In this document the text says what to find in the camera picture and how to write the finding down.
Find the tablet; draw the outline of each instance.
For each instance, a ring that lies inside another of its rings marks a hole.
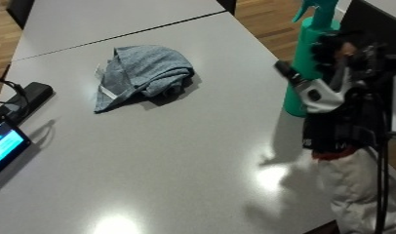
[[[29,146],[30,140],[23,132],[6,116],[0,114],[0,172],[19,157]]]

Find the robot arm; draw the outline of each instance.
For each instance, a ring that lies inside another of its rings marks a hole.
[[[326,82],[302,79],[282,61],[274,67],[306,107],[302,143],[318,160],[339,232],[396,233],[396,181],[387,175],[386,159],[386,194],[381,199],[379,151],[386,126],[377,94],[382,82],[396,74],[396,57],[386,56],[382,46],[363,34],[350,34],[351,41],[345,35],[323,36],[313,48],[317,69],[329,77]],[[345,47],[354,50],[339,53]]]

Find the wooden floor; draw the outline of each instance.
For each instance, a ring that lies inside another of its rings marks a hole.
[[[14,50],[22,34],[19,27],[5,11],[7,0],[0,0],[0,77],[11,61]]]
[[[5,11],[7,1],[0,0],[0,76],[10,63],[22,33]],[[293,59],[301,22],[293,23],[291,18],[299,4],[299,0],[237,0],[235,18],[273,54],[283,60]],[[390,144],[390,163],[396,168],[396,140]]]

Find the black cable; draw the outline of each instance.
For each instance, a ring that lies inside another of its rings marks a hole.
[[[387,212],[387,199],[389,199],[389,134],[387,134],[387,121],[383,111],[382,100],[378,95],[374,95],[375,108],[379,112],[381,124],[381,143],[377,150],[377,216],[374,233],[381,234],[385,226],[386,212]]]
[[[9,86],[15,91],[15,93],[18,95],[17,99],[13,99],[13,100],[9,100],[9,101],[0,100],[0,103],[1,104],[13,104],[13,103],[17,103],[18,101],[21,101],[23,99],[25,100],[25,108],[23,108],[22,104],[19,104],[19,107],[21,107],[21,111],[22,110],[25,111],[25,113],[21,114],[25,117],[27,115],[27,113],[29,113],[29,101],[27,101],[27,97],[26,97],[26,94],[25,94],[25,89],[17,83],[14,83],[11,81],[6,81],[3,79],[0,79],[0,83]]]

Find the black device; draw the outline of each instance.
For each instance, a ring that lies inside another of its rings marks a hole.
[[[53,88],[49,85],[31,82],[23,88],[26,100],[21,97],[22,94],[15,94],[0,106],[0,112],[5,114],[9,119],[18,125],[26,116],[35,111],[46,99],[53,96]]]
[[[30,140],[7,116],[0,112],[0,172],[30,146]]]

